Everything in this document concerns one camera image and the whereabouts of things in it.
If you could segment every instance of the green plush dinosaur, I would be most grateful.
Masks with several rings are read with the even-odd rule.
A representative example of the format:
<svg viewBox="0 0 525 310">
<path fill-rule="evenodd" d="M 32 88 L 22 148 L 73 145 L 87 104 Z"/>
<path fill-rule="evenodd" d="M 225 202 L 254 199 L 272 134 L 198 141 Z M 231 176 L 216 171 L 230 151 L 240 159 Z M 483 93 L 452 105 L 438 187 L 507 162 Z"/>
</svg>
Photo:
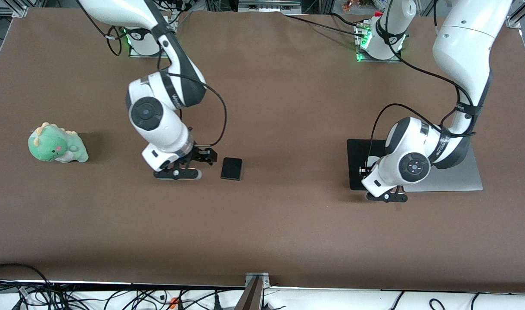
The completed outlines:
<svg viewBox="0 0 525 310">
<path fill-rule="evenodd" d="M 88 160 L 87 149 L 77 132 L 65 131 L 47 122 L 36 128 L 28 138 L 28 149 L 41 161 L 84 163 Z"/>
</svg>

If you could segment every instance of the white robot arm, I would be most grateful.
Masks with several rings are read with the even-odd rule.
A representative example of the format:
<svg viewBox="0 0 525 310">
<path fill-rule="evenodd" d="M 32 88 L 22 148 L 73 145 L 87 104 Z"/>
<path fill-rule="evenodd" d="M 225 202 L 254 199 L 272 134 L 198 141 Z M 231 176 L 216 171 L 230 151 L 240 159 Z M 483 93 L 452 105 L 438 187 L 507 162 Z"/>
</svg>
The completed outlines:
<svg viewBox="0 0 525 310">
<path fill-rule="evenodd" d="M 154 2 L 79 0 L 79 3 L 97 20 L 148 29 L 160 43 L 170 66 L 130 83 L 126 95 L 128 115 L 134 129 L 149 142 L 142 156 L 154 171 L 162 171 L 189 155 L 194 149 L 193 139 L 174 111 L 201 102 L 206 91 L 205 78 L 186 55 Z M 173 178 L 177 179 L 177 171 L 173 172 Z M 197 170 L 194 177 L 201 177 L 201 172 Z"/>
<path fill-rule="evenodd" d="M 370 19 L 371 38 L 364 49 L 371 57 L 385 60 L 394 56 L 389 45 L 395 52 L 402 49 L 402 43 L 406 39 L 406 30 L 416 16 L 417 6 L 413 0 L 395 0 L 389 2 L 383 15 L 374 16 Z M 388 25 L 385 31 L 385 18 L 388 16 Z"/>
<path fill-rule="evenodd" d="M 510 5 L 511 0 L 455 2 L 439 31 L 433 56 L 469 97 L 460 94 L 449 129 L 437 130 L 438 126 L 417 118 L 404 118 L 394 124 L 385 143 L 387 155 L 362 180 L 371 195 L 380 197 L 395 186 L 416 184 L 429 174 L 431 165 L 447 169 L 465 159 L 470 137 L 457 135 L 471 133 L 480 114 L 492 79 L 491 46 Z"/>
</svg>

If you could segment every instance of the plush toy's face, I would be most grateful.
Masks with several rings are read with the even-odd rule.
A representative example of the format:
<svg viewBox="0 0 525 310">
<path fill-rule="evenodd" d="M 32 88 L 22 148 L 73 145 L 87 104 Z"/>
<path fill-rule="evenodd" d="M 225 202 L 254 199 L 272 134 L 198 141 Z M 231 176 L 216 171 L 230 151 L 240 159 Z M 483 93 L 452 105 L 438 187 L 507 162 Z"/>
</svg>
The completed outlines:
<svg viewBox="0 0 525 310">
<path fill-rule="evenodd" d="M 63 156 L 67 151 L 67 143 L 59 137 L 39 136 L 38 146 L 34 143 L 28 144 L 31 154 L 40 161 L 54 161 L 54 159 Z"/>
</svg>

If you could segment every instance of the black smartphone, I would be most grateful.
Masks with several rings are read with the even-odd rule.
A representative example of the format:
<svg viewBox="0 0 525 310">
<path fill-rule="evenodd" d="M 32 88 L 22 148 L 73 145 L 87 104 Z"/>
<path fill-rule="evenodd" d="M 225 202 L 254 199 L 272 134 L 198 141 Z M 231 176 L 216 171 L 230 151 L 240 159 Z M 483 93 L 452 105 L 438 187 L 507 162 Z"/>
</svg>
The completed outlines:
<svg viewBox="0 0 525 310">
<path fill-rule="evenodd" d="M 242 165 L 243 161 L 240 158 L 225 157 L 222 161 L 221 179 L 239 181 Z"/>
</svg>

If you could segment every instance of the brown tabletop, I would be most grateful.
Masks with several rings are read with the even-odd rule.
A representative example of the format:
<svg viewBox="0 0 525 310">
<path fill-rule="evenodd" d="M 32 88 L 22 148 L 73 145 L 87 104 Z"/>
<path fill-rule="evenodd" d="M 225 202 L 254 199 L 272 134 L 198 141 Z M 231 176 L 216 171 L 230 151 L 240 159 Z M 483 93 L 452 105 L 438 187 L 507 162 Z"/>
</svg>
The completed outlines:
<svg viewBox="0 0 525 310">
<path fill-rule="evenodd" d="M 432 23 L 414 19 L 404 57 L 440 72 Z M 402 64 L 356 62 L 351 36 L 278 12 L 195 12 L 179 37 L 225 98 L 229 126 L 219 163 L 195 165 L 201 180 L 158 181 L 124 104 L 128 83 L 156 60 L 114 57 L 78 9 L 14 19 L 0 54 L 0 263 L 61 280 L 240 285 L 244 273 L 266 271 L 286 286 L 525 291 L 518 30 L 495 42 L 473 138 L 485 190 L 410 194 L 406 204 L 349 190 L 346 141 L 367 139 L 391 102 L 439 121 L 455 104 L 449 84 Z M 213 94 L 183 113 L 199 143 L 216 139 L 223 113 Z M 376 137 L 408 115 L 386 112 Z M 45 121 L 79 132 L 91 160 L 34 159 L 27 138 Z M 223 157 L 243 159 L 242 181 L 219 178 Z"/>
</svg>

